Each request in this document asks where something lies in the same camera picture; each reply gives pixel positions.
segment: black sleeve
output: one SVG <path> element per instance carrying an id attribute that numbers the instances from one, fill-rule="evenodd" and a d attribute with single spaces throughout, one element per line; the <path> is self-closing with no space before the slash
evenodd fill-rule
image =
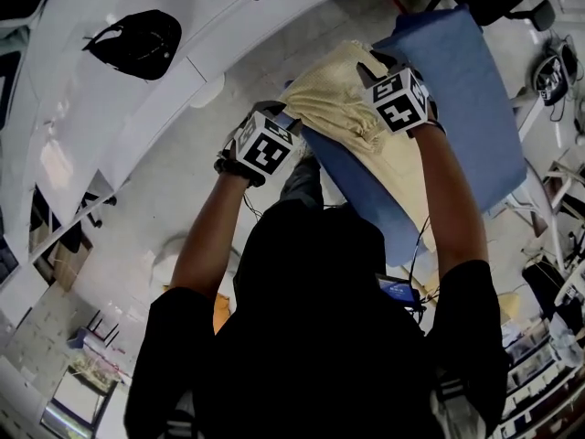
<path id="1" fill-rule="evenodd" d="M 201 379 L 213 338 L 213 305 L 205 296 L 175 288 L 154 301 L 124 415 L 129 439 L 163 433 L 177 402 Z"/>
<path id="2" fill-rule="evenodd" d="M 462 263 L 442 277 L 429 339 L 435 362 L 462 381 L 465 396 L 491 434 L 505 406 L 509 358 L 487 262 Z"/>

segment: forearm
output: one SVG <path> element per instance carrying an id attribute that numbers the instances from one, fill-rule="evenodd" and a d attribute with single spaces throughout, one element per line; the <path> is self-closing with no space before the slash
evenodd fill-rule
<path id="1" fill-rule="evenodd" d="M 172 287 L 188 287 L 215 300 L 228 267 L 239 207 L 248 183 L 243 177 L 219 175 L 179 254 Z"/>
<path id="2" fill-rule="evenodd" d="M 487 261 L 484 222 L 445 134 L 429 125 L 414 130 L 440 276 L 459 263 Z"/>

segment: crumpled fabric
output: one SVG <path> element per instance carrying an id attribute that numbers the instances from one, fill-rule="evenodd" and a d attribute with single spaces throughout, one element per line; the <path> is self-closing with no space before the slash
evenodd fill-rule
<path id="1" fill-rule="evenodd" d="M 578 368 L 583 365 L 585 359 L 583 349 L 577 343 L 572 330 L 567 327 L 565 321 L 558 314 L 552 316 L 548 333 L 550 334 L 550 344 L 557 351 L 565 366 Z"/>
<path id="2" fill-rule="evenodd" d="M 429 208 L 419 148 L 406 134 L 391 135 L 361 98 L 358 62 L 377 77 L 388 73 L 369 50 L 357 41 L 342 42 L 297 78 L 279 101 L 286 103 L 284 111 L 292 118 L 353 153 L 421 230 Z M 434 252 L 431 227 L 423 240 Z"/>

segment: black t-shirt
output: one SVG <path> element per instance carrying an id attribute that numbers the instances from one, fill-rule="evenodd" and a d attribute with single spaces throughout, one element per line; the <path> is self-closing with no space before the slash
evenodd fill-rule
<path id="1" fill-rule="evenodd" d="M 384 262 L 382 234 L 348 209 L 292 200 L 267 210 L 235 278 L 238 309 L 216 336 L 203 295 L 176 288 L 152 304 L 130 439 L 187 422 L 193 437 L 443 437 L 430 407 L 441 372 L 461 382 L 491 433 L 507 359 L 489 265 L 442 278 L 425 337 L 379 289 Z"/>

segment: person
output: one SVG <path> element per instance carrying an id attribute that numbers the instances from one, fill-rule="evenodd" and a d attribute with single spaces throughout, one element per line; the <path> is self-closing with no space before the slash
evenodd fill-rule
<path id="1" fill-rule="evenodd" d="M 441 297 L 424 336 L 382 292 L 384 238 L 349 207 L 324 210 L 320 166 L 300 161 L 252 230 L 234 278 L 237 310 L 213 308 L 250 178 L 219 174 L 151 306 L 124 417 L 159 437 L 486 437 L 508 360 L 484 225 L 441 128 L 420 149 Z"/>

